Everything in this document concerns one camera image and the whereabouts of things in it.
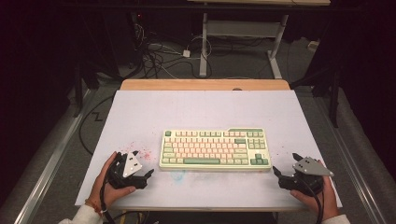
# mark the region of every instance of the person's right hand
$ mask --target person's right hand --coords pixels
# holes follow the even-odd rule
[[[314,197],[309,197],[295,189],[291,190],[290,194],[294,198],[298,199],[300,202],[306,204],[309,210],[318,214],[318,204]],[[339,215],[337,201],[335,199],[335,192],[334,189],[332,188],[332,182],[328,176],[323,176],[323,196],[324,196],[324,209],[323,209],[322,221]],[[320,201],[320,204],[323,204],[321,193],[318,194],[318,199]]]

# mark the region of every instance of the white sleeve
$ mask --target white sleeve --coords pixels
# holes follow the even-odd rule
[[[340,215],[338,217],[332,217],[322,221],[321,224],[350,224],[346,215]]]
[[[103,220],[92,207],[83,204],[73,220],[64,219],[59,224],[103,224]]]

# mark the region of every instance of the white table surface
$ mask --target white table surface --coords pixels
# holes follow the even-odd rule
[[[94,179],[113,151],[138,150],[145,189],[114,208],[165,211],[295,211],[304,206],[281,189],[270,172],[162,171],[163,130],[264,128],[273,165],[292,175],[291,153],[322,160],[294,91],[118,91],[76,205],[84,204]],[[341,202],[337,195],[338,206]]]

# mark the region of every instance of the green and white keyboard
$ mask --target green and white keyboard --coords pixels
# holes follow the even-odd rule
[[[269,171],[263,129],[166,130],[160,167],[164,170]]]

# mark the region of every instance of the floor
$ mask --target floor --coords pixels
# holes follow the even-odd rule
[[[276,59],[282,77],[289,83],[304,76],[314,56],[314,52],[306,48],[308,43],[301,39],[280,45]],[[274,78],[264,53],[271,46],[271,39],[214,39],[208,59],[210,78]],[[199,62],[193,59],[199,57],[198,51],[192,52],[191,59],[180,60],[179,53],[185,47],[155,42],[150,48],[157,50],[159,56],[155,62],[161,63],[161,72],[150,70],[147,61],[147,73],[142,71],[132,78],[194,78],[198,74]],[[120,71],[128,74],[131,69],[124,65]],[[111,100],[106,98],[120,87],[120,83],[104,74],[98,78],[100,88],[84,91],[85,106],[77,118],[73,117],[74,93],[70,93],[70,108],[32,158],[1,208],[0,223],[58,223],[76,213],[78,208],[74,202],[91,160],[88,151],[94,151],[111,107]],[[299,87],[295,91],[318,148],[328,167],[336,173],[333,180],[344,206],[341,212],[351,223],[391,223],[396,218],[395,182],[376,156],[342,90],[337,129],[327,117],[329,99],[326,96],[313,97],[310,87]],[[284,224],[316,221],[309,211],[278,215],[278,223]]]

